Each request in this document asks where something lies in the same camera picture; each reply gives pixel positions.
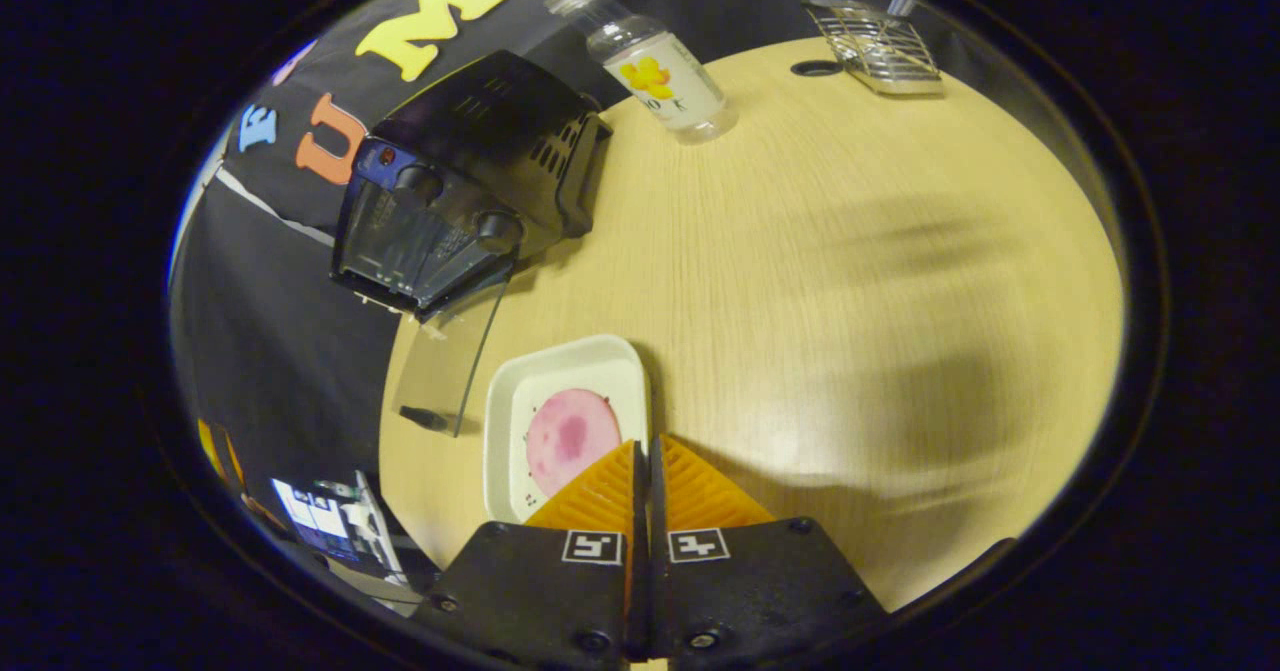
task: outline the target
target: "round wooden table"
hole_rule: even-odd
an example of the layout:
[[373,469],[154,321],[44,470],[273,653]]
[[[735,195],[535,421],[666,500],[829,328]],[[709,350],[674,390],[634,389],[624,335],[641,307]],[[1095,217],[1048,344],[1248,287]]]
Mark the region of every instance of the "round wooden table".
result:
[[471,357],[401,323],[381,490],[431,558],[486,520],[494,370],[598,333],[640,351],[654,432],[776,516],[818,519],[890,611],[1057,494],[1120,355],[1102,225],[1051,151],[959,79],[895,100],[788,70],[829,58],[801,38],[709,64],[741,120],[703,146],[632,99],[604,111],[595,228],[512,282],[456,439],[399,417],[397,392]]

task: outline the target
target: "wire rack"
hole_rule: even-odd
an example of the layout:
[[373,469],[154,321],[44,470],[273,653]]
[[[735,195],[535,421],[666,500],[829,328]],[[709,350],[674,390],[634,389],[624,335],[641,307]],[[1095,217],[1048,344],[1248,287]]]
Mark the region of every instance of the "wire rack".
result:
[[942,74],[920,35],[901,15],[845,0],[800,1],[836,59],[877,93],[942,93]]

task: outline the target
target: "ham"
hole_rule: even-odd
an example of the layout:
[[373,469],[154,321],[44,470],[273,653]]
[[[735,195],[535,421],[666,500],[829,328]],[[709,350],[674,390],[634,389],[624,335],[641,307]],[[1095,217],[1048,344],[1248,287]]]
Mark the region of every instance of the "ham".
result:
[[525,456],[534,483],[550,498],[620,443],[608,401],[575,388],[552,396],[534,414]]

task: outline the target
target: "bottle label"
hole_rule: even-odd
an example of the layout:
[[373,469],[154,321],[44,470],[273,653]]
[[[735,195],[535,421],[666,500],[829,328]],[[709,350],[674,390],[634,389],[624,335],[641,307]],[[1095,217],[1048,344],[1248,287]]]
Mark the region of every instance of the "bottle label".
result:
[[701,123],[724,106],[724,93],[672,33],[604,68],[668,129]]

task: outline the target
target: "white tray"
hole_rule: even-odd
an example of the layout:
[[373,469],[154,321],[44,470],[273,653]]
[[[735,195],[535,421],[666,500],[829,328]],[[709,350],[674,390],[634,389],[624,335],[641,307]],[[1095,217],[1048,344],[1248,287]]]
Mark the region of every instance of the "white tray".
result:
[[599,334],[507,361],[494,371],[484,414],[484,506],[495,521],[524,524],[547,502],[529,475],[525,435],[534,408],[563,389],[609,400],[622,441],[649,451],[649,379],[622,337]]

